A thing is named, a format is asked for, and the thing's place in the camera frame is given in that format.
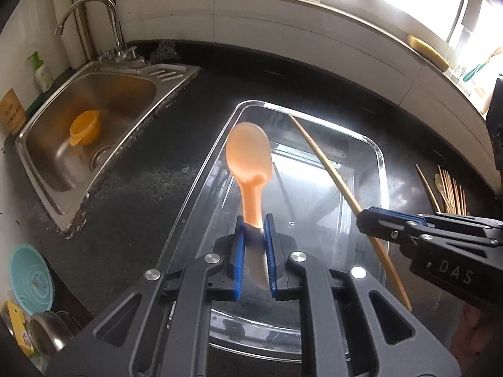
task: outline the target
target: sink drain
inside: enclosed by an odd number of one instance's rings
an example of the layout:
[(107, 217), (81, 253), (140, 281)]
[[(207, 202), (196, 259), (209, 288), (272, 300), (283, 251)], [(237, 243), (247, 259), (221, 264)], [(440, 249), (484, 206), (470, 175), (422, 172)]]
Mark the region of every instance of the sink drain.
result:
[(110, 145), (102, 145), (94, 151), (89, 161), (89, 169), (91, 171), (94, 171), (96, 167), (105, 162), (111, 148), (112, 146)]

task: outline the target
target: orange strainer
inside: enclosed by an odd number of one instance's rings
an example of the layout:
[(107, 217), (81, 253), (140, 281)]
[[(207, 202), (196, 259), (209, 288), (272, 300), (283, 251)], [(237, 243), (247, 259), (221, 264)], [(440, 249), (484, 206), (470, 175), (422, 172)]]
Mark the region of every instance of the orange strainer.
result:
[(70, 127), (70, 145), (87, 146), (100, 135), (99, 110), (87, 110), (77, 116)]

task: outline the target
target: faucet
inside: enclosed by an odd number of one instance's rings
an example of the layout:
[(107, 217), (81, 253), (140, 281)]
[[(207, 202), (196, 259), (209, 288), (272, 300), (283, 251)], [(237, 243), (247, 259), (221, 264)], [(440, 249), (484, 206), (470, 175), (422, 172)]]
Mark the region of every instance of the faucet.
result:
[(109, 55), (108, 57), (110, 59), (115, 59), (116, 62), (121, 62), (125, 60), (126, 61), (135, 60), (136, 55), (134, 53), (134, 50), (136, 49), (136, 47), (132, 47), (130, 49), (127, 48), (127, 45), (125, 44), (124, 39), (122, 37), (119, 20), (117, 19), (117, 7), (112, 0), (77, 0), (71, 5), (71, 7), (68, 9), (68, 11), (65, 13), (63, 18), (59, 22), (58, 26), (56, 27), (55, 35), (60, 36), (63, 34), (64, 23), (66, 22), (70, 14), (75, 10), (75, 8), (79, 7), (80, 5), (88, 1), (100, 1), (107, 7), (108, 17), (110, 20), (110, 24), (112, 26), (112, 31), (114, 32), (115, 51), (116, 51), (114, 54), (112, 54), (111, 56)]

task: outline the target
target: metal pot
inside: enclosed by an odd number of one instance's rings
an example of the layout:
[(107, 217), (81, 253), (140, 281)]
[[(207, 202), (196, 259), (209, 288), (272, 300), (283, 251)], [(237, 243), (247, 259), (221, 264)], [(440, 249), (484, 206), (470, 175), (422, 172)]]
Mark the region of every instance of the metal pot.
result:
[(33, 345), (46, 360), (50, 360), (66, 346), (73, 335), (56, 313), (35, 313), (29, 321), (29, 334)]

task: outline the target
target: wooden chopstick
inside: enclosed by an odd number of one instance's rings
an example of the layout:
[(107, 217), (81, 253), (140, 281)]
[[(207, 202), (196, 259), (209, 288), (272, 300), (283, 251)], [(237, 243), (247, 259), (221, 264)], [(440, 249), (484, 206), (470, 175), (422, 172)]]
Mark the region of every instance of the wooden chopstick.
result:
[[(438, 167), (438, 170), (439, 170), (439, 176), (440, 176), (440, 178), (442, 180), (442, 186), (444, 187), (444, 193), (446, 195), (447, 201), (450, 202), (449, 197), (447, 196), (447, 190), (446, 190), (446, 187), (445, 187), (445, 179), (444, 179), (444, 175), (442, 174), (442, 169), (440, 168), (439, 165), (437, 165), (437, 167)], [(453, 211), (451, 211), (451, 207), (449, 206), (449, 204), (447, 202), (445, 202), (445, 200), (444, 200), (444, 206), (445, 206), (445, 212), (447, 212), (448, 214), (452, 214), (453, 213)]]
[(468, 215), (468, 210), (466, 209), (466, 194), (465, 190), (462, 190), (463, 192), (463, 215)]
[[(298, 129), (300, 134), (303, 136), (303, 138), (305, 139), (307, 144), (310, 146), (310, 148), (316, 154), (316, 157), (318, 157), (318, 159), (321, 162), (321, 164), (323, 165), (323, 167), (325, 167), (325, 170), (328, 172), (329, 176), (334, 181), (334, 183), (337, 186), (337, 188), (339, 189), (340, 193), (343, 195), (344, 199), (349, 204), (351, 211), (353, 211), (353, 214), (355, 216), (358, 216), (358, 214), (362, 211), (362, 208), (358, 204), (358, 201), (356, 201), (355, 196), (348, 189), (348, 186), (346, 186), (343, 178), (333, 168), (329, 159), (327, 159), (327, 157), (325, 156), (323, 151), (321, 151), (319, 146), (311, 138), (311, 136), (309, 136), (309, 134), (304, 130), (304, 128), (301, 126), (301, 124), (297, 121), (297, 119), (294, 118), (290, 114), (288, 116), (292, 120), (293, 124), (295, 124), (295, 127)], [(400, 277), (398, 276), (398, 272), (396, 271), (396, 268), (393, 265), (393, 262), (391, 262), (389, 255), (386, 253), (386, 250), (384, 249), (383, 245), (381, 244), (381, 241), (379, 239), (377, 239), (375, 237), (371, 237), (371, 236), (368, 236), (368, 238), (369, 238), (370, 244), (374, 248), (374, 251), (376, 252), (379, 260), (383, 264), (384, 269), (386, 270), (386, 273), (390, 276), (391, 282), (393, 283), (393, 285), (396, 289), (396, 292), (398, 293), (398, 298), (401, 300), (403, 305), (409, 311), (411, 311), (412, 306), (411, 306), (411, 302), (408, 299), (406, 290), (403, 287), (403, 283), (400, 280)]]
[(455, 208), (453, 213), (463, 216), (468, 215), (465, 190), (463, 190), (461, 185), (457, 184), (456, 180), (449, 175), (447, 170), (442, 170), (440, 166), (438, 166), (438, 169), (444, 182), (447, 198)]
[(440, 209), (439, 204), (437, 203), (437, 199), (435, 198), (432, 189), (429, 187), (428, 182), (426, 181), (426, 178), (424, 177), (423, 172), (419, 168), (419, 166), (416, 164), (416, 170), (417, 173), (419, 174), (419, 177), (421, 178), (421, 181), (423, 182), (424, 188), (426, 189), (426, 193), (428, 194), (429, 201), (432, 203), (433, 208), (435, 209), (435, 212), (442, 212)]
[(454, 191), (454, 201), (456, 201), (456, 214), (461, 215), (461, 202), (459, 200), (458, 185), (455, 179), (452, 179), (452, 189)]

